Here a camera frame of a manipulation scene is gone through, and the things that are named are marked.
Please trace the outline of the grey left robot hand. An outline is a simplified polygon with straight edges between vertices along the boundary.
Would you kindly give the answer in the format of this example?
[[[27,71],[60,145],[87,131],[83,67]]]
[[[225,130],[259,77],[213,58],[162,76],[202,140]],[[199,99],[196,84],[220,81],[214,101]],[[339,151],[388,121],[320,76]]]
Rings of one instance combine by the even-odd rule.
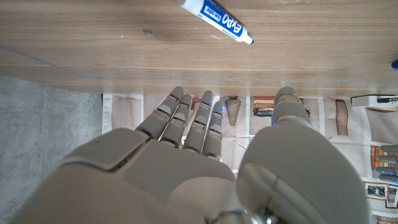
[[[377,156],[377,161],[387,164],[395,164],[396,166],[375,167],[376,172],[379,174],[378,179],[397,185],[397,145],[384,145],[380,147],[380,150],[382,152],[391,153],[391,155]]]

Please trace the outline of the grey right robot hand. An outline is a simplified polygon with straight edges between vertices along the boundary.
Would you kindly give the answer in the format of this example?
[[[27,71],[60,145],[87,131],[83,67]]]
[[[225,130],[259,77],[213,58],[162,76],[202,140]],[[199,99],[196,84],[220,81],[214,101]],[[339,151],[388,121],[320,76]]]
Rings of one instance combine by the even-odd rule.
[[[192,123],[181,87],[136,129],[78,147],[14,223],[370,223],[363,181],[314,130],[289,86],[237,174],[221,160],[223,105],[206,91]]]

